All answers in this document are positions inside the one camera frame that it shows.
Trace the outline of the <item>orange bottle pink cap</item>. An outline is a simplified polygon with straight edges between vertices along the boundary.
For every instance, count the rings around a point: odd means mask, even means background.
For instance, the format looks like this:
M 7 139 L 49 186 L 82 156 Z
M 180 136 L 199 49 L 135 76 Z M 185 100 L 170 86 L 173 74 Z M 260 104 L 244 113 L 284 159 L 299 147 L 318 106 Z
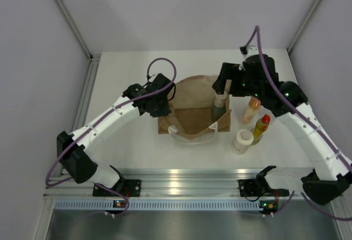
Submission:
M 248 106 L 243 115 L 243 122 L 248 124 L 257 115 L 259 109 L 261 108 L 261 101 L 255 97 L 251 97 Z

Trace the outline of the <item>brown canvas tote bag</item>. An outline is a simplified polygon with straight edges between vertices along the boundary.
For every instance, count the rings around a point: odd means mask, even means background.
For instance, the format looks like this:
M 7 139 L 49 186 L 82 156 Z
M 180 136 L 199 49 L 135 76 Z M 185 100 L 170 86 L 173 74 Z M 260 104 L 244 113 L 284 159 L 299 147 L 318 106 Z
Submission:
M 171 113 L 158 118 L 158 134 L 169 134 L 185 143 L 208 141 L 219 132 L 229 132 L 231 109 L 229 97 L 224 100 L 225 113 L 217 121 L 211 119 L 216 92 L 212 85 L 215 75 L 196 75 L 176 83 L 169 101 Z

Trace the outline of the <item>yellow bottle red cap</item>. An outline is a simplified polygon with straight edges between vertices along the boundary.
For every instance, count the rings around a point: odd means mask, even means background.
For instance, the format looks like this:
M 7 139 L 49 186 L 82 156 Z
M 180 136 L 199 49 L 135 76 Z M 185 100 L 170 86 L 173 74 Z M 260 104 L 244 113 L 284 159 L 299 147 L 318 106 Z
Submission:
M 256 145 L 262 138 L 264 132 L 268 129 L 271 121 L 271 117 L 265 114 L 262 118 L 258 119 L 254 128 L 252 129 L 252 134 L 254 140 L 251 145 Z

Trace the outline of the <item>round white jar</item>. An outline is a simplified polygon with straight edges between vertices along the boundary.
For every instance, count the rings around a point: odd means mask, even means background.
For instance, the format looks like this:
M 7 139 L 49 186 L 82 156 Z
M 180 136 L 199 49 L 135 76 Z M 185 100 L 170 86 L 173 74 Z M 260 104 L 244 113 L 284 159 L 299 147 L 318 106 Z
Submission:
M 236 154 L 242 155 L 251 146 L 254 141 L 254 136 L 251 131 L 247 129 L 240 129 L 236 133 L 233 140 L 233 148 Z

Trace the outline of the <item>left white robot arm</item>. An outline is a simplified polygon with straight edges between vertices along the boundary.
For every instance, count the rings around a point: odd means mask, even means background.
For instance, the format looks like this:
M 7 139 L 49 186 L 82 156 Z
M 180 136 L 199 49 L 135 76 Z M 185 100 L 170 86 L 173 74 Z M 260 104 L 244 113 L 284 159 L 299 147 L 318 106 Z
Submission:
M 129 86 L 110 108 L 90 123 L 70 134 L 63 131 L 57 136 L 60 164 L 77 184 L 99 183 L 111 195 L 120 195 L 124 189 L 122 175 L 113 166 L 93 160 L 98 145 L 145 113 L 153 118 L 169 115 L 168 95 L 174 90 L 175 83 L 161 73 L 144 86 Z

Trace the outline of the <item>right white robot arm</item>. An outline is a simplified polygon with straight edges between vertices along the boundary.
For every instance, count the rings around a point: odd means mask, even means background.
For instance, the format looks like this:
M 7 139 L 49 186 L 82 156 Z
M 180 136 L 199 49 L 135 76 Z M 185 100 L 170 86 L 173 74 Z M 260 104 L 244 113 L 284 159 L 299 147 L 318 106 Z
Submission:
M 324 206 L 341 196 L 351 185 L 351 160 L 346 157 L 318 123 L 308 98 L 293 81 L 281 81 L 275 61 L 260 50 L 241 47 L 240 64 L 224 62 L 212 88 L 233 97 L 255 97 L 293 135 L 309 158 L 312 168 L 268 166 L 256 175 L 261 194 L 276 189 L 305 194 Z

